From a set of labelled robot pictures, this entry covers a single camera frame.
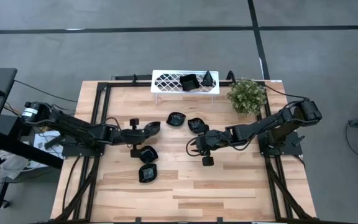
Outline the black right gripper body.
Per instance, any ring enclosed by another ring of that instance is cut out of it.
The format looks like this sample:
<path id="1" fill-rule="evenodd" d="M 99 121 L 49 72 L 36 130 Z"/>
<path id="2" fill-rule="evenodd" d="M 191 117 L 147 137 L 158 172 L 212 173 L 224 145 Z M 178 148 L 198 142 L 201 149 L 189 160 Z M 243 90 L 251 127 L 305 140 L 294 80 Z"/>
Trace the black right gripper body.
<path id="1" fill-rule="evenodd" d="M 205 134 L 198 136 L 200 143 L 196 145 L 196 149 L 201 151 L 203 166 L 213 166 L 214 159 L 211 156 L 211 151 L 215 151 L 226 145 L 226 138 L 221 131 L 211 130 Z"/>

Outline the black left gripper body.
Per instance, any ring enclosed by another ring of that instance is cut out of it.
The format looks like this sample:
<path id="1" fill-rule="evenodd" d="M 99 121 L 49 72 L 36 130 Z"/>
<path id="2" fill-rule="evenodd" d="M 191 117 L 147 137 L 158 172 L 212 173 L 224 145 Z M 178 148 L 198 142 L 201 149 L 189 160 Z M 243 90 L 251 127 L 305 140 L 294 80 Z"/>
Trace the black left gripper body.
<path id="1" fill-rule="evenodd" d="M 138 118 L 130 119 L 129 122 L 132 128 L 122 129 L 120 135 L 123 141 L 131 147 L 130 156 L 132 158 L 140 158 L 141 153 L 138 150 L 137 145 L 140 145 L 145 141 L 145 134 L 143 130 L 137 129 L 137 126 L 139 125 Z"/>

